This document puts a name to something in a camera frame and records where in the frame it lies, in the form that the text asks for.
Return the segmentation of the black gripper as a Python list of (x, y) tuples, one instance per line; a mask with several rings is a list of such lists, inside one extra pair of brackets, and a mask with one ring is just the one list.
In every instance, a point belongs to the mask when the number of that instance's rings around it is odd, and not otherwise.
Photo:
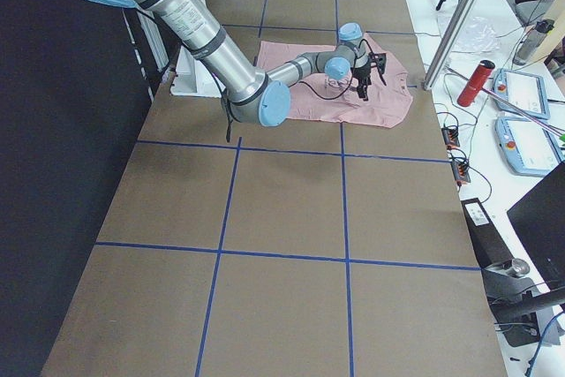
[(357, 81), (357, 93), (362, 101), (368, 100), (367, 88), (372, 84), (371, 70), (372, 67), (370, 64), (364, 64), (363, 66), (354, 68), (354, 80)]

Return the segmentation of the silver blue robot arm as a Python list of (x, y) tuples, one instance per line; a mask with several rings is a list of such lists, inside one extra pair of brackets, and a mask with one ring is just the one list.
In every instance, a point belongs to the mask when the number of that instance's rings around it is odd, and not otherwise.
[(307, 52), (266, 72), (244, 56), (202, 0), (87, 0), (151, 11), (176, 34), (192, 57), (224, 85), (222, 105), (230, 121), (281, 124), (290, 112), (290, 87), (316, 73), (339, 80), (351, 76), (360, 99), (367, 100), (374, 56), (363, 45), (356, 23), (343, 25), (334, 50)]

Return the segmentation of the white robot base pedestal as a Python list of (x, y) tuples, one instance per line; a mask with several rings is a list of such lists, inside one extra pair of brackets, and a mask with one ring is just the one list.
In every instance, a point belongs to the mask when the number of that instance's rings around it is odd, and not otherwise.
[(200, 61), (195, 61), (190, 52), (182, 47), (175, 67), (176, 76), (170, 92), (175, 96), (195, 96), (220, 98), (224, 89), (222, 83), (217, 86), (213, 77)]

